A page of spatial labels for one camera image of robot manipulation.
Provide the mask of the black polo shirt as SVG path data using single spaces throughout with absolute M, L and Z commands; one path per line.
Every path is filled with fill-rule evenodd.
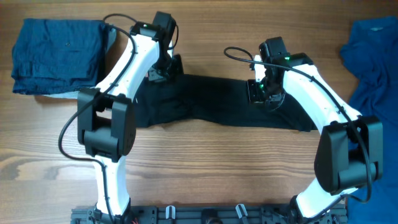
M 134 113 L 138 128 L 186 119 L 305 132 L 317 128 L 290 95 L 271 111 L 264 105 L 249 103 L 247 83 L 243 80 L 188 74 L 160 83 L 144 79 L 136 93 Z

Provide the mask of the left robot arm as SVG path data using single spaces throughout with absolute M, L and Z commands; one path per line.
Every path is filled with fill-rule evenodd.
M 131 27 L 125 51 L 109 75 L 78 94 L 78 142 L 93 162 L 98 201 L 88 212 L 92 223 L 132 223 L 126 188 L 126 156 L 136 137 L 133 101 L 145 78 L 164 82 L 183 73 L 181 57 L 173 54 L 178 25 L 165 12 L 152 23 Z

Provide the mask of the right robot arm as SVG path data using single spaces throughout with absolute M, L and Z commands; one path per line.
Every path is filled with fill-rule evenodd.
M 314 160 L 315 179 L 290 203 L 289 222 L 310 223 L 344 198 L 383 174 L 382 123 L 347 105 L 323 80 L 305 54 L 290 54 L 281 37 L 259 46 L 248 81 L 250 103 L 268 110 L 282 106 L 287 95 L 304 109 L 320 133 Z

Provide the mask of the folded light grey garment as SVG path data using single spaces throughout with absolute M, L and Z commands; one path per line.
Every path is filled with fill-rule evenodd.
M 112 45 L 115 43 L 117 37 L 117 31 L 113 28 L 108 28 L 108 40 L 105 44 L 105 53 L 108 53 Z M 51 95 L 45 95 L 49 98 L 60 98 L 60 99 L 77 99 L 79 91 L 70 91 L 66 93 L 57 93 Z

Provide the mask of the bright blue polo shirt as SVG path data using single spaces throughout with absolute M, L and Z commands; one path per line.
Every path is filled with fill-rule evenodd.
M 383 177 L 367 204 L 348 201 L 349 223 L 397 223 L 397 18 L 356 21 L 340 50 L 359 80 L 349 104 L 383 125 Z

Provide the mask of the folded dark blue garment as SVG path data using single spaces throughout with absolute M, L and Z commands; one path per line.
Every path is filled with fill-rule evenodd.
M 108 27 L 98 20 L 24 19 L 12 48 L 13 93 L 51 95 L 104 76 Z

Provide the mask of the right white rail clip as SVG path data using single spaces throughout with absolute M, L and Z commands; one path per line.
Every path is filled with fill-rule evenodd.
M 246 210 L 246 207 L 245 207 L 244 204 L 241 204 L 241 203 L 237 204 L 237 206 L 235 206 L 235 209 L 236 209 L 236 213 L 238 215 L 238 218 L 240 220 L 244 220 L 244 219 L 246 219 L 248 217 L 248 213 L 247 213 L 247 210 Z

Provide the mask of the white rail clip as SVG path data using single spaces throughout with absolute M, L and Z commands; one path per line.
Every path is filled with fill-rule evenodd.
M 165 208 L 165 219 L 166 220 L 176 219 L 176 209 L 173 205 L 169 205 Z
M 241 203 L 237 204 L 237 206 L 235 206 L 235 209 L 236 209 L 236 213 L 238 215 L 238 218 L 240 220 L 244 220 L 244 219 L 246 219 L 248 217 L 248 213 L 247 213 L 247 210 L 246 210 L 246 207 L 245 207 L 244 204 L 241 204 Z

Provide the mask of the left white rail clip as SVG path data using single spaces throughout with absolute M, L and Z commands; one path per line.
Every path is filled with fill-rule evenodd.
M 169 205 L 165 208 L 165 219 L 166 220 L 176 219 L 176 209 L 173 205 Z

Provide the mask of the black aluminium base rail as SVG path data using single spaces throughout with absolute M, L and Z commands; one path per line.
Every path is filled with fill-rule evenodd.
M 265 204 L 263 206 L 246 206 L 248 217 L 240 220 L 233 207 L 175 207 L 176 219 L 165 219 L 166 207 L 135 206 L 129 213 L 114 217 L 116 223 L 293 223 L 288 221 L 289 206 L 287 204 Z M 72 210 L 70 223 L 112 223 L 108 214 L 103 214 L 95 207 L 76 208 Z M 335 205 L 318 220 L 308 223 L 348 223 L 346 209 L 343 204 Z

